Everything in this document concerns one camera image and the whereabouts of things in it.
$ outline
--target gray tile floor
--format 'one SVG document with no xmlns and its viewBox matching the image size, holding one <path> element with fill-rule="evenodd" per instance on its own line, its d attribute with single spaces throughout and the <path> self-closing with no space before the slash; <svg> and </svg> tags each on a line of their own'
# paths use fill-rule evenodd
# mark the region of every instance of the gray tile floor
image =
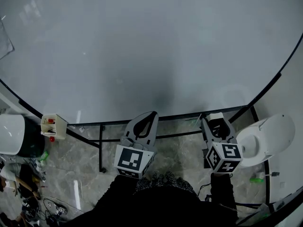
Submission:
<svg viewBox="0 0 303 227">
<path fill-rule="evenodd" d="M 225 117 L 228 119 L 233 114 L 227 113 Z M 233 125 L 238 131 L 252 123 L 253 119 L 248 111 Z M 78 128 L 73 130 L 88 139 L 99 139 L 98 126 L 84 128 L 83 133 Z M 124 129 L 125 125 L 106 126 L 103 131 L 103 138 L 119 139 Z M 199 123 L 196 124 L 196 119 L 162 121 L 159 122 L 157 134 L 174 134 L 196 130 L 199 130 Z M 146 174 L 171 171 L 175 176 L 187 180 L 196 192 L 198 192 L 201 185 L 210 182 L 211 170 L 204 169 L 201 160 L 203 159 L 201 149 L 206 148 L 202 134 L 157 140 L 155 146 L 158 154 Z M 102 144 L 103 166 L 107 169 L 105 174 L 99 173 L 98 149 L 73 137 L 67 136 L 66 140 L 53 143 L 47 140 L 45 148 L 49 157 L 43 167 L 46 172 L 46 182 L 41 185 L 47 186 L 40 190 L 43 197 L 65 205 L 69 211 L 67 215 L 63 216 L 66 220 L 91 210 L 116 176 L 116 171 L 113 168 L 116 143 Z M 17 156 L 1 155 L 1 157 L 5 159 L 5 163 L 24 162 L 23 158 Z M 237 169 L 236 173 L 233 174 L 231 181 L 237 202 L 265 202 L 265 183 L 250 183 L 253 174 L 260 170 L 263 170 L 263 164 Z M 80 210 L 77 209 L 75 200 L 77 184 Z M 203 200 L 209 193 L 210 186 L 205 187 L 201 190 L 199 198 Z M 42 201 L 40 204 L 44 211 L 45 207 Z M 14 197 L 11 189 L 5 189 L 4 193 L 0 193 L 0 210 L 5 212 L 9 218 L 16 218 L 21 211 L 21 199 L 18 196 Z M 250 211 L 246 208 L 238 208 L 238 210 L 239 216 L 244 216 Z M 40 225 L 46 226 L 45 221 L 40 221 Z"/>
</svg>

